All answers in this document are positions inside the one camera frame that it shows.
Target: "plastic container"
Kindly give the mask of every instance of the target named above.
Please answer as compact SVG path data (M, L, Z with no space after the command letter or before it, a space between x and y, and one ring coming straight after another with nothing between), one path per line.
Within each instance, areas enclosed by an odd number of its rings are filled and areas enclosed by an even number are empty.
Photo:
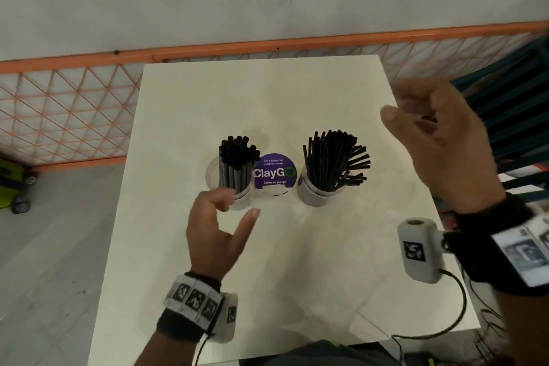
M335 196L342 192L345 187L341 187L336 191L322 191L316 188L309 177L307 176L307 168L301 170L298 179L298 197L299 199L311 207L322 207L334 200Z
M234 203L230 207L233 210L243 210L250 206L251 203L251 188L254 183L254 177L251 178L250 184L242 192L234 196ZM208 189L213 190L219 187L219 157L213 159L206 168L206 184Z

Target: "hand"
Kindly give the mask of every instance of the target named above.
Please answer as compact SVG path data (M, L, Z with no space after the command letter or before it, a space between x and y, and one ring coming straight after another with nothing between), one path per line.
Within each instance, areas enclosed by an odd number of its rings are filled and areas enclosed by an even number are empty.
M435 195L458 213L505 199L484 124L454 86L417 78L395 83L393 92L398 108L384 106L381 120ZM437 123L422 116L435 116Z
M216 188L202 191L194 201L187 225L190 270L221 282L236 263L254 228L259 209L248 211L234 234L219 230L217 210L227 211L235 191Z

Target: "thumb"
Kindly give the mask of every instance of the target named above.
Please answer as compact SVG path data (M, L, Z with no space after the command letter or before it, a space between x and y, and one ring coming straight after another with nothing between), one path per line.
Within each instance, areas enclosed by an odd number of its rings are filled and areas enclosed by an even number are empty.
M410 155L429 147L429 137L408 113L395 106L383 106L380 115L387 130L408 149Z
M246 246L246 242L250 237L260 211L258 208L252 208L240 220L237 229L233 233L233 237L230 239L230 251L233 254L238 256L244 250L244 246Z

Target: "wheel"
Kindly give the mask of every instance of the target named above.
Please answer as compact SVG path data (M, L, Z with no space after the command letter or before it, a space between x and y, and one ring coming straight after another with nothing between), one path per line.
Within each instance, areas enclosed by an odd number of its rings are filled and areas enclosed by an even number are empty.
M23 182L27 185L32 185L36 182L37 178L36 174L28 172L23 175Z
M22 214L31 210L31 202L25 197L17 197L11 203L11 212L13 214Z

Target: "table surface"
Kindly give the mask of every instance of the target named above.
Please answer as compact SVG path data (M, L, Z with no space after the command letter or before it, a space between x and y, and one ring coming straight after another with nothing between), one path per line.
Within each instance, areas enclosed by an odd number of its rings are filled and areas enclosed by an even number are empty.
M385 104L395 100L377 56L146 65L89 366L132 365L147 343L175 276L189 269L187 215L228 135L301 168L315 130L341 129L367 146L372 168L362 186L321 208L299 201L295 188L254 197L261 216L222 287L239 295L236 335L207 343L200 363L448 327L462 306L457 284L419 283L403 269L396 226L407 217L441 223L379 119ZM221 214L221 228L233 232L244 212ZM444 259L459 276L454 257ZM468 307L457 330L479 326Z

